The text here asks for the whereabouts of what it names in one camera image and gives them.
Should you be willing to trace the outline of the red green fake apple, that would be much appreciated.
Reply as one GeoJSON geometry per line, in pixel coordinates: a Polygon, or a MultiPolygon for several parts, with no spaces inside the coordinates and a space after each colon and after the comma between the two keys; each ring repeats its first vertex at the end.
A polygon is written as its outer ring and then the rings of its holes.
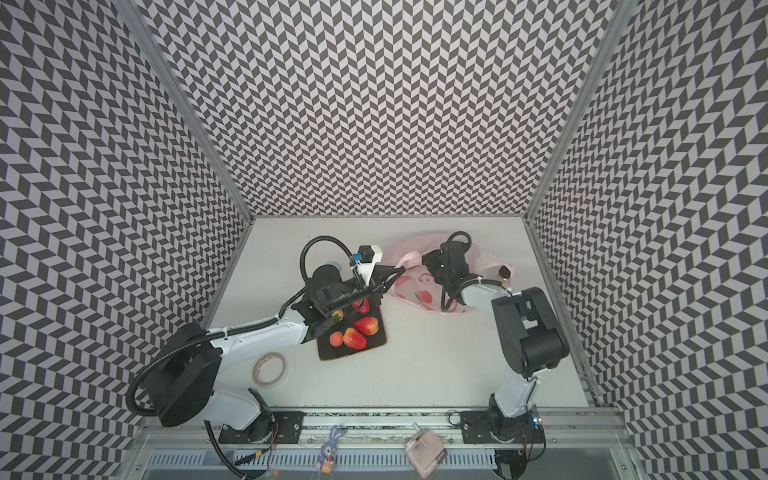
{"type": "Polygon", "coordinates": [[[344,310],[337,309],[331,313],[331,318],[335,324],[341,323],[344,319],[344,310]]]}

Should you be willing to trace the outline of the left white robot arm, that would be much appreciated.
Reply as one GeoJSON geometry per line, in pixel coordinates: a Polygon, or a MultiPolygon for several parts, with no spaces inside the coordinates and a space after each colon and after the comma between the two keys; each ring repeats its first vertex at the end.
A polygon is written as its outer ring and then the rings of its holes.
{"type": "Polygon", "coordinates": [[[241,432],[251,442],[266,441],[276,432],[277,421],[263,396],[254,388],[227,384],[220,373],[274,350],[317,340],[346,308],[377,306],[406,271],[383,264],[382,258],[376,245],[351,251],[330,235],[309,240],[298,260],[303,287],[276,314],[213,330],[185,325],[135,375],[125,395],[126,407],[135,415],[158,418],[165,427],[201,419],[206,425],[219,423],[241,432]],[[330,264],[308,271],[308,253],[321,242],[342,250],[351,279],[343,279],[330,264]]]}

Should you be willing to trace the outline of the small red fake fruit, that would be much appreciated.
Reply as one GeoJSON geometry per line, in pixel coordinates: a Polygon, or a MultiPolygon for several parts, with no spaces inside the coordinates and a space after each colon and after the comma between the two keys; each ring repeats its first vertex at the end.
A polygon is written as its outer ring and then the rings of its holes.
{"type": "Polygon", "coordinates": [[[343,333],[342,332],[334,332],[329,337],[329,343],[332,347],[338,348],[344,344],[343,340],[343,333]]]}

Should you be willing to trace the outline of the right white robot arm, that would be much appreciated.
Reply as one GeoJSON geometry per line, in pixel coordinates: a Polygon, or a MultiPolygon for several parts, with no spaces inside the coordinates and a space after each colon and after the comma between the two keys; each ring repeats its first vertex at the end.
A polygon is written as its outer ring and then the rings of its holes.
{"type": "Polygon", "coordinates": [[[569,356],[568,340],[541,288],[514,290],[509,266],[485,265],[472,260],[472,252],[469,234],[457,231],[421,257],[441,286],[441,311],[463,306],[490,315],[507,364],[488,408],[459,413],[463,442],[544,444],[534,396],[544,374],[569,356]]]}

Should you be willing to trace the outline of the red fake strawberry half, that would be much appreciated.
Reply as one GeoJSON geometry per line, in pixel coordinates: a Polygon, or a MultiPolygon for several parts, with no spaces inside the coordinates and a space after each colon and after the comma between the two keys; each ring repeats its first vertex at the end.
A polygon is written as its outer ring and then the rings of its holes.
{"type": "Polygon", "coordinates": [[[368,346],[367,338],[355,328],[347,328],[343,333],[344,345],[353,350],[364,350],[368,346]]]}

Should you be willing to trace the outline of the pink plastic bag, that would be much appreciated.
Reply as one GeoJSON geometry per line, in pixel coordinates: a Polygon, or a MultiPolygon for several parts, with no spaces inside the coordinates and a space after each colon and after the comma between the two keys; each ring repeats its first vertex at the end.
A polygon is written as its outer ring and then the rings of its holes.
{"type": "MultiPolygon", "coordinates": [[[[427,252],[438,248],[448,240],[447,232],[438,232],[410,237],[394,246],[383,249],[383,263],[395,267],[404,266],[405,274],[388,291],[394,297],[409,302],[425,311],[441,312],[440,295],[443,289],[428,273],[422,264],[421,257],[427,252]]],[[[499,280],[498,269],[506,265],[515,273],[515,267],[492,255],[482,246],[471,246],[466,254],[466,260],[472,274],[492,280],[499,280]]]]}

